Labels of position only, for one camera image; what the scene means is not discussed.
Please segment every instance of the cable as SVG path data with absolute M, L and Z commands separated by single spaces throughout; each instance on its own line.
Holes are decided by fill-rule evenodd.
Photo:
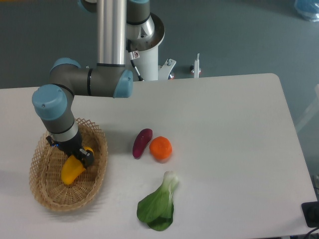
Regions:
M 313 233 L 314 231 L 317 231 L 318 229 L 319 229 L 319 227 L 317 227 L 317 228 L 315 228 L 315 229 L 312 229 L 310 232 L 308 232 L 308 233 L 305 235 L 304 239 L 308 239 L 308 238 L 309 238 L 309 235 L 310 235 L 311 233 Z
M 128 43 L 127 43 L 127 44 L 128 44 L 128 45 L 127 45 L 127 50 L 128 50 L 128 52 L 132 52 L 132 50 L 131 50 L 131 40 L 128 39 Z M 131 60 L 131 65 L 132 65 L 132 67 L 135 69 L 135 72 L 136 72 L 136 74 L 137 74 L 137 76 L 138 76 L 138 78 L 139 78 L 139 81 L 144 81 L 144 79 L 143 79 L 142 76 L 140 75 L 140 72 L 139 72 L 138 68 L 137 68 L 136 65 L 134 64 L 133 60 Z

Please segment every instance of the wicker basket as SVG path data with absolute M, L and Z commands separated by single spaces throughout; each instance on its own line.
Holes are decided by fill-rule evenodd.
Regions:
M 105 134 L 95 123 L 76 120 L 83 145 L 93 149 L 95 161 L 71 185 L 61 181 L 61 169 L 67 159 L 62 151 L 46 141 L 48 132 L 40 139 L 30 168 L 30 189 L 34 198 L 53 211 L 71 211 L 91 202 L 99 191 L 107 165 Z

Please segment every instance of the white table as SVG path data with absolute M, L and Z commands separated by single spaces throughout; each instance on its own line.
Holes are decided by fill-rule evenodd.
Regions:
M 38 204 L 28 185 L 45 128 L 31 103 L 36 88 L 0 90 L 1 238 L 250 239 L 305 234 L 301 203 L 315 193 L 280 81 L 273 74 L 136 82 L 130 99 L 76 96 L 75 117 L 106 132 L 109 163 L 99 195 L 72 213 Z M 150 127 L 170 139 L 166 164 L 135 136 Z M 155 232 L 137 203 L 175 170 L 174 222 Z

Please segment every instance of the bok choy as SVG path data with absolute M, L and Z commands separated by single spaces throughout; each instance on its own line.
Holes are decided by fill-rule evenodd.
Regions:
M 160 187 L 138 203 L 138 219 L 153 230 L 167 229 L 173 222 L 173 192 L 177 185 L 176 173 L 166 172 Z

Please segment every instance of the gray floor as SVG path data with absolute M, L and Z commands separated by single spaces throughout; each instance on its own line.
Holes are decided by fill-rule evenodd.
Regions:
M 275 73 L 294 121 L 319 83 L 319 23 L 303 20 L 294 0 L 151 0 L 165 24 L 159 62 L 177 61 L 177 78 L 192 77 L 200 53 L 202 77 Z M 47 83 L 54 61 L 96 64 L 96 15 L 75 0 L 0 3 L 0 88 Z M 300 133 L 310 174 L 319 174 L 319 118 Z

